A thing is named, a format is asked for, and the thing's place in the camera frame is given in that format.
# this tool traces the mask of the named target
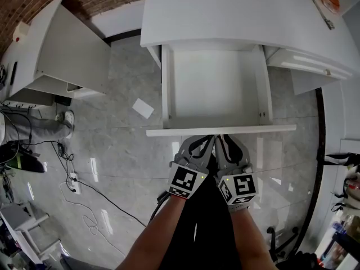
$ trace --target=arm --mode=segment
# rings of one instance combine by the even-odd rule
[[[157,216],[136,239],[116,270],[155,270],[170,245],[185,199],[172,195]]]
[[[249,211],[231,213],[236,249],[243,270],[276,270],[264,238]]]

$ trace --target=white drawer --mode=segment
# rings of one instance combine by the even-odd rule
[[[312,72],[341,80],[354,76],[351,70],[339,63],[324,61],[317,56],[284,48],[276,51],[267,60],[267,65]]]
[[[164,129],[148,136],[258,133],[295,130],[272,125],[272,103],[262,47],[247,51],[162,46]]]

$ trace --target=gray tile floor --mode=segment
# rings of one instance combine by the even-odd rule
[[[164,190],[173,149],[184,137],[146,137],[145,130],[161,126],[160,70],[138,38],[129,38],[111,45],[109,88],[107,96],[74,100],[75,132],[66,140],[68,153],[74,154],[74,168],[79,178],[107,195],[125,211],[147,223],[156,206],[157,196]],[[268,69],[275,124],[297,124],[294,132],[239,134],[249,148],[254,170],[258,172],[260,194],[251,213],[269,243],[266,229],[274,226],[279,240],[291,236],[291,229],[301,228],[308,210],[316,175],[318,117],[315,92],[294,96],[290,72]],[[140,98],[154,108],[149,119],[132,109]],[[44,118],[55,117],[55,107],[41,111]],[[11,178],[16,202],[31,201],[49,213],[42,225],[42,238],[61,239],[62,247],[74,258],[97,266],[115,268],[123,255],[101,234],[93,235],[83,222],[91,212],[69,201],[90,207],[100,232],[126,254],[141,226],[120,212],[92,189],[81,187],[82,194],[70,192],[66,177],[52,146],[36,146],[47,172],[16,171]],[[28,183],[31,184],[32,201]],[[49,259],[61,269],[61,248]]]

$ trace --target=paper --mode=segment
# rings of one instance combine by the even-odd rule
[[[136,102],[133,105],[133,109],[140,115],[144,116],[146,119],[150,117],[151,113],[154,110],[154,108],[142,101],[140,98],[137,98]]]

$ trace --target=orange object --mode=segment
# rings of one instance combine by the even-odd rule
[[[340,10],[339,0],[321,0],[326,8],[328,8],[332,13],[337,14]]]

